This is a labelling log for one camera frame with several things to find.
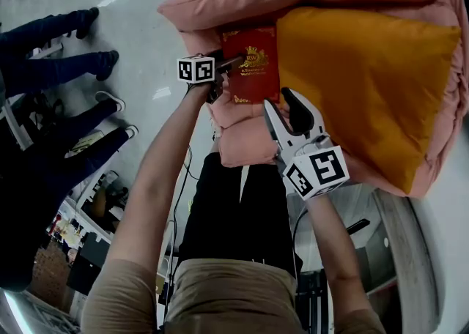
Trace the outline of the person's right forearm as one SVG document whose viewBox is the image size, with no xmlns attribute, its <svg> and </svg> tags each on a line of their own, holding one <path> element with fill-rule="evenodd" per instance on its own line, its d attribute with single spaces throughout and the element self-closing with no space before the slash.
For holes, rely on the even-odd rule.
<svg viewBox="0 0 469 334">
<path fill-rule="evenodd" d="M 322 195 L 308 199 L 306 206 L 330 287 L 334 318 L 370 310 L 355 247 L 333 203 Z"/>
</svg>

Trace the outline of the orange cushion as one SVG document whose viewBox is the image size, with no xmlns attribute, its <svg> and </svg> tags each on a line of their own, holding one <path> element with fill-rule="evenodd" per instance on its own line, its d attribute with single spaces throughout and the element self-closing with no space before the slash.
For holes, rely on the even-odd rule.
<svg viewBox="0 0 469 334">
<path fill-rule="evenodd" d="M 314 7 L 276 27 L 280 84 L 320 110 L 351 177 L 424 196 L 467 108 L 460 28 Z"/>
</svg>

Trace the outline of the person's beige shirt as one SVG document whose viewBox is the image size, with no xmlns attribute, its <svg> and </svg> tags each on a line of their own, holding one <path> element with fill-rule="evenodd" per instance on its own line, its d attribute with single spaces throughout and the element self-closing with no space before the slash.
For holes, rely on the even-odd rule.
<svg viewBox="0 0 469 334">
<path fill-rule="evenodd" d="M 354 253 L 321 252 L 336 334 L 386 334 Z M 156 253 L 112 253 L 84 308 L 83 334 L 156 334 Z M 290 274 L 252 261 L 191 259 L 177 270 L 163 334 L 303 334 Z"/>
</svg>

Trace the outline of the grey wooden table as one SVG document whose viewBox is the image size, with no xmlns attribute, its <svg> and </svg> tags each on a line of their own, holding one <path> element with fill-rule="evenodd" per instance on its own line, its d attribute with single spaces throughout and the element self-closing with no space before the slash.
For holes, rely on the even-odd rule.
<svg viewBox="0 0 469 334">
<path fill-rule="evenodd" d="M 346 185 L 332 192 L 303 201 L 297 194 L 287 196 L 290 229 L 295 252 L 302 261 L 300 272 L 314 272 L 323 268 L 317 246 L 316 230 L 341 222 L 344 228 L 369 224 L 350 235 L 355 249 L 366 246 L 382 219 L 373 198 L 374 187 L 366 184 Z"/>
</svg>

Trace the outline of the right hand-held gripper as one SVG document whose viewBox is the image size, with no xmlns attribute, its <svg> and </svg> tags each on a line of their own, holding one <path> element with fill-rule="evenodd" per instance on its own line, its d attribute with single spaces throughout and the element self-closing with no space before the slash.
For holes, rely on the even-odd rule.
<svg viewBox="0 0 469 334">
<path fill-rule="evenodd" d="M 325 132 L 322 114 L 302 94 L 293 89 L 281 89 L 289 107 L 290 132 L 277 105 L 264 99 L 263 109 L 267 128 L 281 152 L 285 165 L 281 174 L 304 200 L 324 195 L 349 180 L 349 171 L 342 149 L 334 146 Z M 292 146 L 294 136 L 317 136 Z"/>
</svg>

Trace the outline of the person's black trousers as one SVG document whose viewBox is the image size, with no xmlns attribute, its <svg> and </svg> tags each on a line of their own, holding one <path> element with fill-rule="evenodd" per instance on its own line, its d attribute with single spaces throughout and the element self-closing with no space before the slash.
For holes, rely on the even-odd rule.
<svg viewBox="0 0 469 334">
<path fill-rule="evenodd" d="M 231 259 L 267 264 L 296 276 L 286 188 L 275 165 L 225 167 L 212 152 L 196 186 L 179 260 Z"/>
</svg>

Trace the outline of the person's left forearm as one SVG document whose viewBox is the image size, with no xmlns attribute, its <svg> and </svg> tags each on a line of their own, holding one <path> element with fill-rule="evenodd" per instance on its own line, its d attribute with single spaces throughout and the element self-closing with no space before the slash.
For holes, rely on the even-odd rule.
<svg viewBox="0 0 469 334">
<path fill-rule="evenodd" d="M 139 166 L 106 263 L 125 260 L 157 272 L 174 189 L 210 85 L 191 87 L 166 120 Z"/>
</svg>

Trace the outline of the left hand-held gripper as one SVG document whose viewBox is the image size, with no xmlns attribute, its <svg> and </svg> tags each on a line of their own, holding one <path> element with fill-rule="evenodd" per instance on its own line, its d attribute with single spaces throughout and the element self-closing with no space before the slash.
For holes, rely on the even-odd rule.
<svg viewBox="0 0 469 334">
<path fill-rule="evenodd" d="M 238 68 L 245 61 L 245 56 L 218 61 L 214 57 L 195 55 L 177 60 L 177 80 L 186 83 L 191 89 L 195 86 L 210 85 L 207 103 L 215 102 L 223 93 L 223 74 Z"/>
</svg>

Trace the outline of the black smartphone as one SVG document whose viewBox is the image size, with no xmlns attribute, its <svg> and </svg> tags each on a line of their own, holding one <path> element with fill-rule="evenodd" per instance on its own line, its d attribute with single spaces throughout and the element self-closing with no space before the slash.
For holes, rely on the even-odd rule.
<svg viewBox="0 0 469 334">
<path fill-rule="evenodd" d="M 349 235 L 355 234 L 358 231 L 360 231 L 361 229 L 366 228 L 369 224 L 370 224 L 369 220 L 367 220 L 365 218 L 360 219 L 359 221 L 355 222 L 351 226 L 347 227 L 347 233 Z"/>
</svg>

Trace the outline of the red gold-trimmed book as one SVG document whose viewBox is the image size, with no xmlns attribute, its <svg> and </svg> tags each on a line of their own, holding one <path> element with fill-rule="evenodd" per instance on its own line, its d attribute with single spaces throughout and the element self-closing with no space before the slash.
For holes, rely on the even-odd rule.
<svg viewBox="0 0 469 334">
<path fill-rule="evenodd" d="M 229 71 L 229 93 L 234 103 L 279 102 L 277 36 L 275 26 L 225 31 L 221 34 L 225 59 L 242 56 Z"/>
</svg>

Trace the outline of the cluttered white workbench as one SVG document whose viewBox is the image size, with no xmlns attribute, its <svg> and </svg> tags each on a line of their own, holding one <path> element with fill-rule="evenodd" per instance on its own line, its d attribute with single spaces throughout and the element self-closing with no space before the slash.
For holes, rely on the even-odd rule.
<svg viewBox="0 0 469 334">
<path fill-rule="evenodd" d="M 61 246 L 71 271 L 67 286 L 87 296 L 124 214 L 129 190 L 115 171 L 94 174 L 66 196 L 47 232 Z"/>
</svg>

